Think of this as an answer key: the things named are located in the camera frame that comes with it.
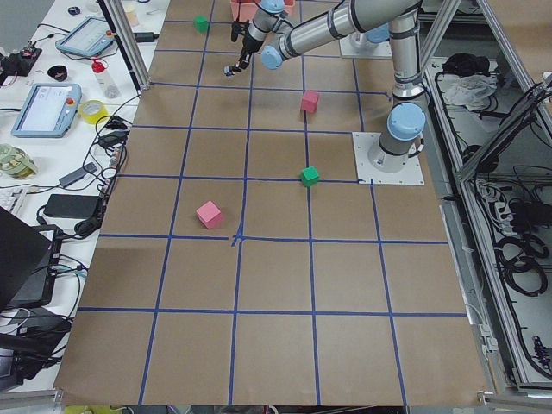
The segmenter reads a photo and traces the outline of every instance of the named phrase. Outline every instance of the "tablet screen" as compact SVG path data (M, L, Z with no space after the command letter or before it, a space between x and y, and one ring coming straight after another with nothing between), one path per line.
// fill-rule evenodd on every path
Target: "tablet screen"
M71 86L40 86L29 102L19 129L21 131L53 131L60 119Z

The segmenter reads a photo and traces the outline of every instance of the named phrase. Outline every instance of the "pink cube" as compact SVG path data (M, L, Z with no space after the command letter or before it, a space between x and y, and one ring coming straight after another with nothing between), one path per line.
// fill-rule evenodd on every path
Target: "pink cube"
M223 213L212 201L208 201L196 210L198 218L207 229L214 229L223 222Z
M311 114L317 110L318 99L320 94L314 91L306 91L303 94L303 99L301 99L301 110L306 110Z

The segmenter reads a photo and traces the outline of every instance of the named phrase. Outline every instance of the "green cube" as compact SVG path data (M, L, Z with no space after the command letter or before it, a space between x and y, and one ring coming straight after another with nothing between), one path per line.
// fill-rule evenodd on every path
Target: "green cube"
M196 16L193 19L193 25L196 27L198 32L201 32L201 33L206 32L207 29L209 28L209 22L207 22L207 19L205 18L205 16Z
M301 181L305 187L310 187L318 182L320 174L314 166L309 166L301 172Z

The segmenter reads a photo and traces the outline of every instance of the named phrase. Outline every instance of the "electronic device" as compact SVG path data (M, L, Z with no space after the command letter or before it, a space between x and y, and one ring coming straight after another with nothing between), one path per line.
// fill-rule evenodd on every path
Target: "electronic device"
M21 209L27 192L25 187L0 188L0 207L15 216Z
M15 325L14 332L0 334L0 391L19 386L24 380L34 378L42 368L55 365L55 359L47 361L47 358L71 329L66 318L44 308L30 313L31 317L26 310L17 312L10 322Z
M44 235L0 209L0 311L20 291L50 251L52 242Z
M52 194L44 208L44 215L58 218L90 218L94 216L98 196Z
M28 76L42 49L27 45L19 53L12 53L0 60L0 67L6 76Z
M32 229L44 235L50 248L33 270L23 286L8 304L9 308L36 308L52 300L53 285L57 277L56 265L60 262L63 231L55 225L34 226Z
M113 40L110 26L104 19L88 16L63 39L56 41L55 46L63 53L91 58L101 54Z
M34 85L11 134L26 138L60 138L71 126L81 96L77 84Z
M153 42L159 39L159 35L154 32L135 32L136 43Z
M89 162L85 166L80 167L78 170L69 172L66 176L60 178L60 187L67 188L72 183L76 183L80 179L83 179L86 174L95 173L97 166L93 162Z

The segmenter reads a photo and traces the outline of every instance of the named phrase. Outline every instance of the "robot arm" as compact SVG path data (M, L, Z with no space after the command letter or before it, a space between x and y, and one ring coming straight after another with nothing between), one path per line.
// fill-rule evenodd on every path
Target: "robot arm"
M243 47L238 62L233 66L224 67L226 76L233 76L247 69L251 56L259 52L269 33L283 34L297 26L287 18L284 0L262 0L256 4L259 9L251 22L232 23L231 40L237 41L238 35L243 35Z
M274 40L260 54L262 63L277 69L284 60L315 47L341 39L354 32L365 33L389 22L392 62L395 72L394 105L387 130L371 146L368 159L385 173L398 172L407 159L412 143L420 136L426 117L420 68L417 13L421 0L349 0L306 22L292 24L284 12L284 0L262 0L253 21L244 30L239 62L227 66L227 76L241 72L253 53L260 50L267 35Z
M284 60L335 41L354 32L365 33L389 22L395 79L393 95L411 98L423 93L420 85L417 12L421 0L350 0L300 24L290 23L284 0L262 0L253 21L245 30L241 58L227 66L230 76L241 72L253 53L260 50L269 32L274 40L260 54L262 63L277 69Z

